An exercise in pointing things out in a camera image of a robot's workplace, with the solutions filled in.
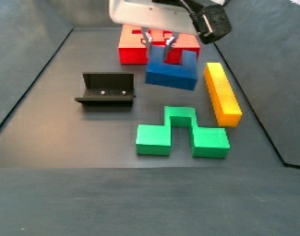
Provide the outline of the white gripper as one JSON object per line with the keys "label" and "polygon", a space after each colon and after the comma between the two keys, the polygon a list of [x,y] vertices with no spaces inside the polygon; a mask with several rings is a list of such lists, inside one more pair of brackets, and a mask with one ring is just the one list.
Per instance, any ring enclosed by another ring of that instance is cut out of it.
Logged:
{"label": "white gripper", "polygon": [[197,34],[189,13],[179,6],[153,3],[151,0],[108,0],[108,16],[118,24],[140,27],[142,44],[147,49],[150,59],[151,36],[150,29],[173,31],[166,39],[165,60],[179,33]]}

